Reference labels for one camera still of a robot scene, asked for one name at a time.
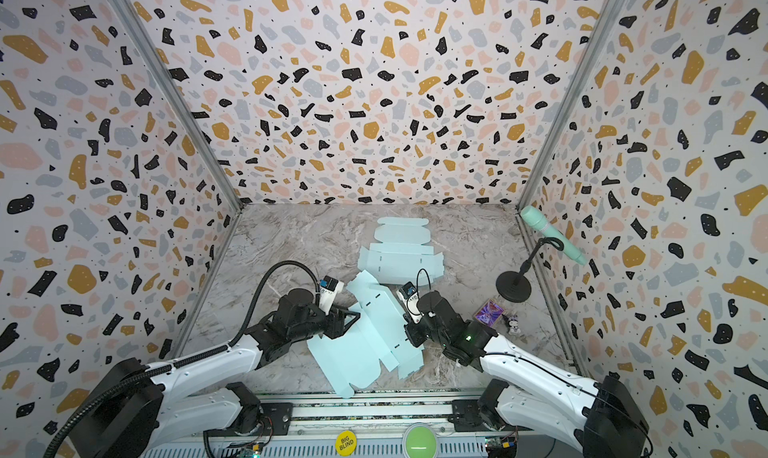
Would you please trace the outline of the mint paper box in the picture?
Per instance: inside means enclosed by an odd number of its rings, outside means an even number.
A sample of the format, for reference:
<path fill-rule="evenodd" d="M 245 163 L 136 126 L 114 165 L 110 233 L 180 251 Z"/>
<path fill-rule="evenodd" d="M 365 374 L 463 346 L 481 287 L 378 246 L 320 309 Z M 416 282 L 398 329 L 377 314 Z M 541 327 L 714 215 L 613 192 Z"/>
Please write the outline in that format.
<path fill-rule="evenodd" d="M 360 314 L 359 320 L 341 337 L 315 336 L 307 342 L 334 392 L 345 399 L 374 383 L 382 367 L 405 379 L 424 365 L 423 347 L 407 339 L 403 310 L 388 287 L 362 271 L 347 290 L 357 299 L 349 309 Z"/>

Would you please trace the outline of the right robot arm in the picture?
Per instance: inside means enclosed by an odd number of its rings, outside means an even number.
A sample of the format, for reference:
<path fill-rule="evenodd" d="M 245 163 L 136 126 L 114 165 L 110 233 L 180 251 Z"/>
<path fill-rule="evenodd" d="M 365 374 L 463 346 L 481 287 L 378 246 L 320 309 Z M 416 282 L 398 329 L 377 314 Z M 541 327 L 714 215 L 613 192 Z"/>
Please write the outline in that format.
<path fill-rule="evenodd" d="M 475 404 L 458 408 L 457 428 L 526 428 L 585 457 L 653 454 L 648 423 L 618 378 L 596 381 L 550 364 L 484 323 L 463 319 L 436 290 L 421 294 L 408 283 L 397 297 L 411 344 L 431 340 L 451 361 L 491 378 Z"/>

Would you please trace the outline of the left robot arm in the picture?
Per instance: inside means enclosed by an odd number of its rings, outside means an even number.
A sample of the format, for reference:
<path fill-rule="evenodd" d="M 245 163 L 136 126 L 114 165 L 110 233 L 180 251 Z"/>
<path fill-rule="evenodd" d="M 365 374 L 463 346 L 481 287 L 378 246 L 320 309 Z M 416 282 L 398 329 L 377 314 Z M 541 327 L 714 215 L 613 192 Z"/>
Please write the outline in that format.
<path fill-rule="evenodd" d="M 234 343 L 144 365 L 118 363 L 62 426 L 81 457 L 139 457 L 178 438 L 210 431 L 275 435 L 280 421 L 238 376 L 263 368 L 312 337 L 344 336 L 360 314 L 295 288 Z"/>

